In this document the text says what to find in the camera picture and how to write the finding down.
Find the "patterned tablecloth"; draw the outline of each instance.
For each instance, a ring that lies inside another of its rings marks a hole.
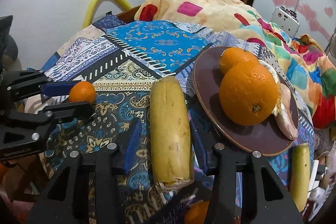
[[[149,99],[152,83],[161,77],[175,76],[183,89],[189,118],[196,119],[204,130],[213,127],[203,111],[193,86],[194,61],[202,50],[215,46],[244,48],[267,63],[287,79],[273,54],[256,43],[248,43],[226,32],[197,24],[167,21],[133,22],[127,25],[104,28],[105,35],[89,40],[78,38],[61,56],[56,65],[46,72],[54,80],[71,80],[82,75],[96,90],[96,115],[90,124],[74,120],[57,126],[48,140],[48,149],[42,156],[43,164],[51,176],[73,149],[82,153],[95,152],[114,142],[118,134],[127,130],[130,121],[139,117],[142,136],[137,159],[130,174],[119,177],[119,191],[129,223],[142,223],[164,207],[175,193],[159,195],[151,172]],[[307,106],[288,82],[299,107],[299,137],[293,145],[309,142],[313,156],[313,128]],[[288,184],[289,156],[284,152],[268,158],[284,185]],[[212,187],[212,178],[203,175],[195,164],[195,178],[204,187]],[[236,177],[236,205],[241,207],[241,174]],[[94,222],[94,188],[90,221]],[[165,223],[178,222],[166,219]]]

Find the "white box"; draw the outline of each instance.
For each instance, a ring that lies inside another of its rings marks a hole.
[[[300,27],[300,23],[296,19],[296,13],[282,6],[275,8],[271,22],[276,23],[291,38],[295,37]]]

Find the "brown plate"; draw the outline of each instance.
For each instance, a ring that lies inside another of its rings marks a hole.
[[[279,129],[273,115],[254,126],[241,126],[232,122],[223,112],[219,101],[219,86],[223,79],[218,65],[219,57],[228,47],[212,47],[197,58],[194,69],[194,87],[197,97],[209,118],[219,130],[241,149],[251,152],[260,151],[264,156],[276,156],[286,151],[293,141]],[[281,76],[280,82],[287,85]],[[298,127],[299,114],[293,94],[290,111],[295,127]]]

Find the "blanket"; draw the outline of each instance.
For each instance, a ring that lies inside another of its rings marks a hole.
[[[292,39],[240,0],[146,0],[135,20],[197,23],[266,46],[307,104],[314,127],[336,118],[336,69],[307,34]]]
[[[42,163],[51,177],[64,158],[73,150],[91,153],[114,142],[118,134],[128,129],[134,117],[142,122],[142,134],[139,148],[136,152],[135,165],[127,176],[118,180],[118,191],[121,203],[125,209],[125,219],[128,223],[140,224],[159,210],[162,214],[175,193],[159,195],[152,181],[150,158],[149,129],[149,97],[152,83],[168,75],[174,75],[184,92],[189,119],[197,121],[203,130],[214,128],[211,120],[204,112],[194,89],[192,71],[194,62],[201,51],[215,46],[240,47],[252,52],[258,58],[271,64],[288,82],[284,73],[271,57],[266,47],[258,43],[248,43],[227,32],[214,33],[212,29],[198,24],[180,24],[167,21],[132,22],[118,27],[105,27],[107,34],[91,42],[77,39],[61,56],[56,65],[46,71],[48,77],[54,80],[76,79],[81,75],[91,82],[96,90],[95,115],[92,120],[83,125],[74,119],[72,122],[59,124],[50,134],[47,149],[41,155]],[[314,154],[314,131],[311,126],[309,111],[301,97],[288,82],[298,105],[299,136],[293,145],[308,142],[310,160]],[[34,103],[26,105],[26,110],[36,113],[44,105]],[[233,150],[240,151],[223,136],[218,141]],[[290,168],[289,150],[269,157],[268,161],[280,177],[284,185],[288,185]],[[90,193],[94,192],[95,177],[91,176]],[[205,176],[195,164],[195,180],[198,192],[192,189],[187,196],[192,197],[206,192],[211,188],[213,178]],[[236,174],[236,206],[242,205],[242,174]],[[89,197],[89,219],[95,222],[94,198]],[[186,210],[186,202],[190,199],[182,197],[181,204],[174,210],[169,220],[158,223],[182,223]]]

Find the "orange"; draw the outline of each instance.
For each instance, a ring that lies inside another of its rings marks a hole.
[[[207,215],[209,201],[196,203],[184,216],[184,224],[203,224]]]
[[[0,163],[0,184],[2,182],[3,177],[5,176],[5,174],[8,172],[8,168],[4,167],[1,163]]]
[[[96,91],[93,85],[87,81],[75,84],[69,92],[70,102],[87,101],[93,104],[96,98]]]
[[[219,58],[219,68],[223,74],[226,74],[233,66],[246,61],[259,63],[254,54],[241,48],[231,47],[226,49]]]
[[[225,114],[235,123],[251,126],[261,123],[274,109],[278,87],[262,65],[242,62],[231,68],[219,87]]]

